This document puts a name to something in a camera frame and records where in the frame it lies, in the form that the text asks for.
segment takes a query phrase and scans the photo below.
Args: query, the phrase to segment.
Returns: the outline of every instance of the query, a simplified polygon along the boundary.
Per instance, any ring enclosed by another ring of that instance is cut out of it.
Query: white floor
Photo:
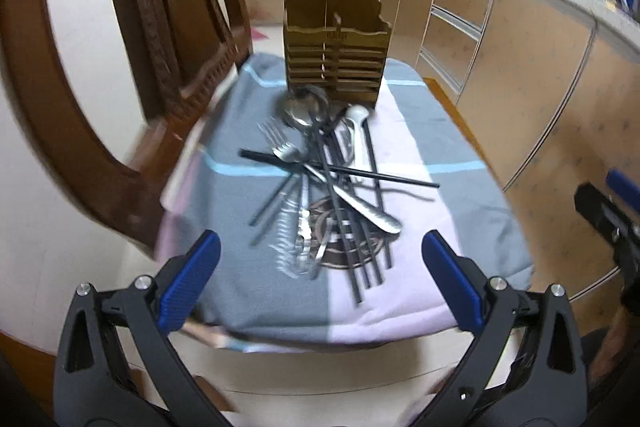
[[[255,41],[254,52],[284,56],[282,28],[257,29],[269,39]],[[132,247],[121,283],[157,269]],[[128,334],[122,338],[129,361],[142,365]],[[390,427],[458,363],[471,336],[449,330],[340,355],[244,354],[212,349],[181,333],[170,339],[191,373],[206,377],[222,391],[249,425]],[[506,379],[516,350],[512,335],[492,385]],[[155,392],[149,398],[158,402]]]

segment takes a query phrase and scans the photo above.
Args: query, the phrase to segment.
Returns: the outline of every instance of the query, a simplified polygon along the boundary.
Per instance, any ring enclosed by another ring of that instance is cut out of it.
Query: white ceramic spoon
[[[353,150],[353,162],[351,167],[361,171],[369,170],[367,169],[367,150],[364,145],[364,131],[362,129],[362,124],[367,118],[369,118],[369,109],[361,105],[352,105],[344,117],[353,127],[353,146],[351,148]],[[354,176],[353,181],[360,183],[362,178]]]

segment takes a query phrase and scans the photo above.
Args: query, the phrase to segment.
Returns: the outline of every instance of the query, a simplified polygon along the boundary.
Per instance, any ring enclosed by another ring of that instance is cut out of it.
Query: black chopstick
[[[329,145],[329,152],[331,153],[332,159],[334,161],[334,163],[339,163],[339,164],[343,164],[344,163],[344,156],[342,155],[342,150],[340,149],[340,144],[338,143],[338,138],[337,136],[335,136],[335,127],[334,129],[331,131],[330,134],[327,135],[328,138],[328,145]],[[344,186],[345,188],[351,193],[351,194],[355,194],[355,190],[353,188],[353,183],[351,182],[350,177],[348,176],[344,176],[343,178],[344,181]],[[376,252],[375,249],[373,247],[373,242],[371,240],[371,231],[369,229],[369,223],[367,221],[367,219],[365,219],[364,217],[360,216],[360,219],[357,218],[357,216],[354,215],[355,213],[351,210],[351,215],[349,216],[349,219],[351,220],[351,228],[354,232],[354,235],[356,236],[356,243],[359,244],[360,240],[357,237],[359,235],[360,230],[362,230],[362,235],[364,236],[364,239],[367,243],[367,249],[369,250],[369,255],[371,257],[371,264],[373,265],[373,272],[376,276],[376,279],[378,281],[378,284],[382,284],[383,282],[385,282],[384,278],[382,277],[382,272],[380,271],[380,266],[378,265],[378,257],[376,256]]]
[[[367,142],[367,152],[369,152],[369,163],[371,165],[371,170],[373,172],[378,172],[378,164],[376,163],[376,154],[373,150],[373,141],[371,140],[371,131],[369,129],[369,121],[365,120],[362,123],[362,128],[364,129],[364,137]],[[382,211],[385,210],[385,203],[382,200],[382,190],[380,189],[380,180],[373,180],[374,188],[376,190],[376,204],[378,208]],[[389,240],[386,235],[383,238],[384,240],[384,248],[385,248],[385,260],[386,260],[386,269],[390,269],[394,263],[391,259],[391,247],[389,247]]]
[[[326,187],[329,190],[329,197],[331,197],[331,202],[334,206],[335,217],[338,221],[338,229],[340,230],[340,239],[342,240],[342,247],[344,248],[344,254],[347,257],[347,272],[349,275],[349,280],[351,282],[351,288],[353,289],[353,297],[356,301],[356,304],[360,304],[362,302],[362,295],[360,293],[360,288],[358,287],[358,280],[356,279],[356,273],[354,269],[355,263],[352,257],[353,254],[351,253],[349,240],[347,239],[347,229],[344,225],[342,207],[340,206],[340,200],[338,199],[338,196],[336,196],[334,191],[334,179],[329,172],[329,165],[326,161],[326,152],[324,151],[324,146],[322,144],[320,128],[318,127],[318,122],[316,121],[316,116],[314,114],[312,114],[312,119],[314,121],[312,127],[316,147],[318,149],[318,156],[320,157],[320,161],[322,163],[322,169],[324,169],[324,175],[326,177]]]
[[[278,188],[276,188],[273,191],[273,194],[271,196],[269,196],[269,198],[264,202],[263,206],[261,206],[260,210],[258,210],[255,214],[254,217],[251,218],[251,221],[249,221],[249,226],[250,227],[255,227],[258,222],[262,219],[262,216],[264,215],[264,213],[267,211],[267,209],[271,206],[271,203],[273,203],[273,201],[275,201],[278,196],[280,195],[280,192],[284,189],[284,187],[286,187],[289,182],[291,181],[292,177],[293,177],[293,172],[291,172],[289,174],[289,176],[287,176],[286,178],[284,178],[284,181],[278,185]]]
[[[281,167],[284,170],[290,170],[292,166],[296,168],[302,168],[302,165],[298,162],[286,163],[274,156],[271,153],[251,151],[247,149],[241,149],[238,153],[242,158],[247,158],[261,163],[268,163]],[[313,168],[321,169],[322,165],[318,165],[315,162],[309,162]],[[440,188],[439,183],[425,182],[422,180],[412,180],[411,178],[402,178],[401,176],[394,176],[392,174],[381,174],[380,172],[361,171],[358,169],[351,169],[349,167],[340,167],[337,165],[329,165],[329,170],[337,172],[339,174],[350,174],[351,176],[360,176],[362,178],[373,178],[374,180],[382,180],[385,182],[402,183],[406,185],[418,185],[420,187]]]

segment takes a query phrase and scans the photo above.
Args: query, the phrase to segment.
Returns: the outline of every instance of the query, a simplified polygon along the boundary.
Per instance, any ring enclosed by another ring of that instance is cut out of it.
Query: blue gripper pad
[[[607,185],[640,214],[640,187],[617,169],[611,169],[607,174]]]
[[[463,331],[484,328],[482,296],[486,277],[476,263],[458,257],[444,238],[431,230],[422,239],[422,260]]]
[[[186,255],[174,257],[162,267],[156,278],[159,289],[164,286],[162,276],[177,269],[160,294],[156,324],[162,333],[167,335],[182,327],[216,269],[221,249],[218,234],[207,230]]]

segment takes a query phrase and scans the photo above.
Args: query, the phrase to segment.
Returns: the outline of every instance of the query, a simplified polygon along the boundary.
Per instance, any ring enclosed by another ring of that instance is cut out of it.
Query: wooden chair
[[[65,77],[46,0],[0,0],[2,77],[25,134],[78,207],[152,249],[160,196],[218,84],[252,53],[244,0],[113,0],[147,123],[129,165],[100,142]]]

